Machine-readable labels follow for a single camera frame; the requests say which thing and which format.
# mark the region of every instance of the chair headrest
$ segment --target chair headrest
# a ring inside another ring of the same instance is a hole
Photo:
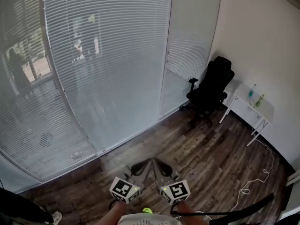
[[[224,69],[231,69],[231,62],[223,57],[216,57],[214,63],[221,65]]]

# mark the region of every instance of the bottle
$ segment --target bottle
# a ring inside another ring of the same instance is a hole
[[[249,93],[248,93],[248,98],[251,98],[253,93],[254,93],[254,88],[256,87],[256,84],[254,84],[254,86],[250,89]]]
[[[264,97],[264,94],[262,94],[262,95],[260,96],[260,98],[258,99],[258,101],[255,103],[255,107],[259,107],[259,106],[261,105],[261,102],[262,102],[262,100],[263,100],[263,97]]]

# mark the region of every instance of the white folding table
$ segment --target white folding table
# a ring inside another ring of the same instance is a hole
[[[263,99],[259,107],[255,107],[255,103],[258,101],[260,95],[257,92],[254,92],[252,99],[248,99],[248,93],[250,88],[245,85],[241,84],[233,94],[233,98],[224,113],[223,117],[220,120],[220,123],[223,121],[224,117],[230,112],[231,107],[234,104],[234,101],[240,99],[244,103],[246,103],[249,107],[251,107],[256,113],[258,113],[261,118],[255,123],[253,126],[254,131],[251,135],[253,135],[257,129],[262,125],[261,130],[255,135],[255,137],[247,144],[247,147],[259,136],[259,134],[267,127],[268,124],[273,123],[274,117],[274,106],[268,102],[267,100]]]

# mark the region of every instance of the forearm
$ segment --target forearm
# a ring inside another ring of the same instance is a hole
[[[121,217],[125,215],[127,204],[116,202],[112,209],[95,225],[116,225]]]
[[[181,212],[181,213],[194,213],[195,212],[185,201],[180,202],[177,205],[177,209],[178,209],[178,212]],[[185,225],[208,225],[199,216],[190,216],[190,217],[182,216],[181,219],[184,221]]]

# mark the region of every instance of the chair backrest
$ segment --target chair backrest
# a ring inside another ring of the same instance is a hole
[[[207,66],[205,77],[199,88],[211,99],[218,98],[224,92],[228,83],[233,79],[231,62],[223,57],[217,57]]]

